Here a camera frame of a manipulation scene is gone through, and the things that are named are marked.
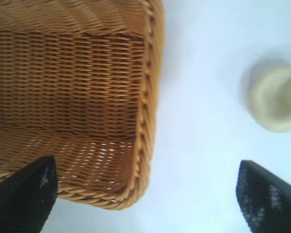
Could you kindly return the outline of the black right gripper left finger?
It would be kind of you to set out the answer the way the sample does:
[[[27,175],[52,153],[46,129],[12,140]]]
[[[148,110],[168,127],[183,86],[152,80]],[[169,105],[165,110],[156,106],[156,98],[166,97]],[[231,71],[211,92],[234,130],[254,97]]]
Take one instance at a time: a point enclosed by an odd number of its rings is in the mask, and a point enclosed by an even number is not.
[[[58,195],[56,162],[41,157],[0,182],[0,233],[39,233]]]

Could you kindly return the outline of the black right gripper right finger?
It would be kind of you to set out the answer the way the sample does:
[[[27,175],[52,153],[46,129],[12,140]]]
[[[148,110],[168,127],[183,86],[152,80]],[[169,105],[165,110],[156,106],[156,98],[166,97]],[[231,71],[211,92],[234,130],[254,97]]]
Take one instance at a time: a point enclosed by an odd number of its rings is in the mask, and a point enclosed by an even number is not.
[[[291,233],[291,185],[251,160],[242,160],[237,202],[253,233]]]

